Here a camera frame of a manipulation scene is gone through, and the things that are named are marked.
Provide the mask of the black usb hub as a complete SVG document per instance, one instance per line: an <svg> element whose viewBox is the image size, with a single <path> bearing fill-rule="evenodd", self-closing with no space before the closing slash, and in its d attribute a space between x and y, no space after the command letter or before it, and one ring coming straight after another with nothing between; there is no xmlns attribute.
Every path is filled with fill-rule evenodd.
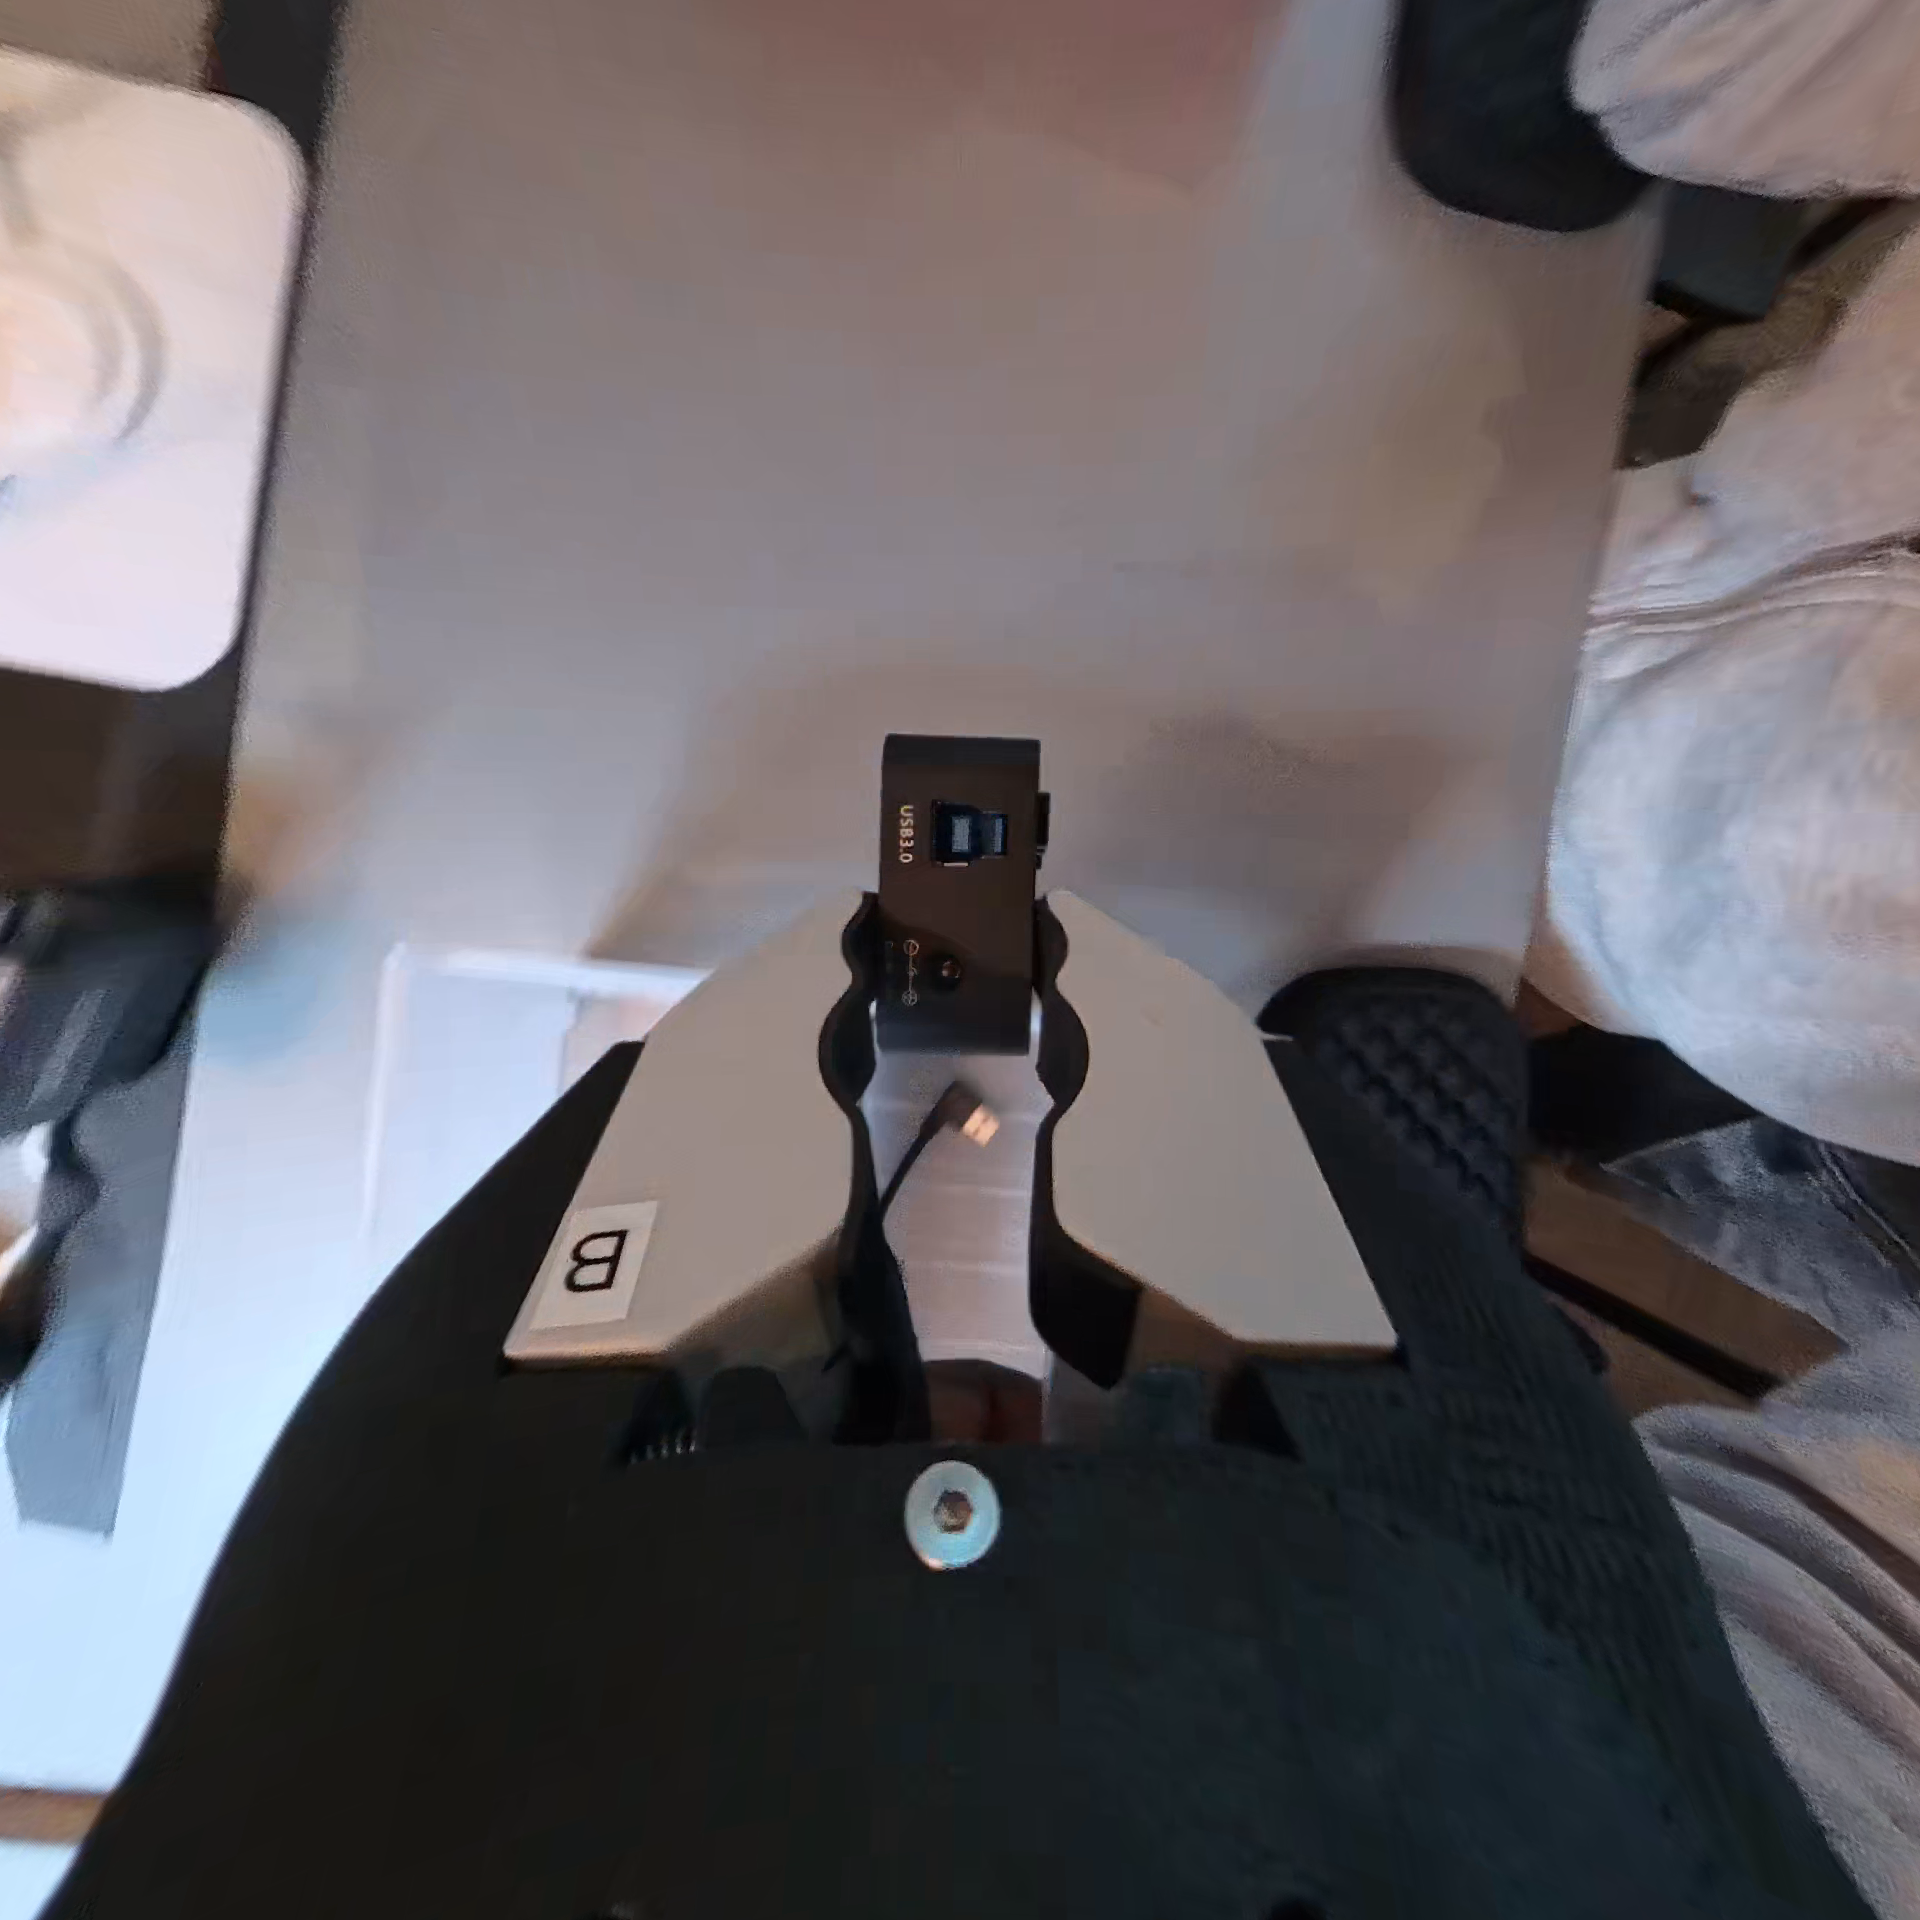
<svg viewBox="0 0 1920 1920"><path fill-rule="evenodd" d="M880 754L874 1040L1025 1055L1049 843L1039 743L891 733Z"/></svg>

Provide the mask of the white sign stand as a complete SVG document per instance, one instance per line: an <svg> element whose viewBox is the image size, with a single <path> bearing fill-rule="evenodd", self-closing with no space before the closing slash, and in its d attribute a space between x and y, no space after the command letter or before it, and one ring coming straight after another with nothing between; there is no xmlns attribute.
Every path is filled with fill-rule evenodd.
<svg viewBox="0 0 1920 1920"><path fill-rule="evenodd" d="M2 668L166 691L232 647L305 169L217 93L2 57Z"/></svg>

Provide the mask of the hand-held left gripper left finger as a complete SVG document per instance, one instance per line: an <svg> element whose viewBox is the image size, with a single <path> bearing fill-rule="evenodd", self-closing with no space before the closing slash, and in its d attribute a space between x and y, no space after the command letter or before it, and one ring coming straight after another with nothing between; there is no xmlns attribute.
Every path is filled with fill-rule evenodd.
<svg viewBox="0 0 1920 1920"><path fill-rule="evenodd" d="M870 895L832 895L646 1033L502 1343L523 1369L899 1363L878 1213Z"/></svg>

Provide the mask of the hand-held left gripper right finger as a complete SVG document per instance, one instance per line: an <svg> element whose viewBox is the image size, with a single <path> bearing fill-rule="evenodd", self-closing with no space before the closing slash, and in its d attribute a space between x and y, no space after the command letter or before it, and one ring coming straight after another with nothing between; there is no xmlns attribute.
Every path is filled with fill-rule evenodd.
<svg viewBox="0 0 1920 1920"><path fill-rule="evenodd" d="M1257 1021L1065 889L1037 906L1034 941L1043 1437L1097 1440L1141 1376L1211 1411L1262 1363L1397 1357L1398 1333Z"/></svg>

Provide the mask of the person's grey zip hoodie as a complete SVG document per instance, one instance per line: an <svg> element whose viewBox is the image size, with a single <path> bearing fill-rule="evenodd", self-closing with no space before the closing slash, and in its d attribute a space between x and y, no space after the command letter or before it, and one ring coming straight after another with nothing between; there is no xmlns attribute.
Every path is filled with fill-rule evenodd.
<svg viewBox="0 0 1920 1920"><path fill-rule="evenodd" d="M1907 229L1818 348L1622 482L1527 960L1743 1108L1600 1164L1838 1337L1639 1437L1877 1916L1917 1912L1914 275Z"/></svg>

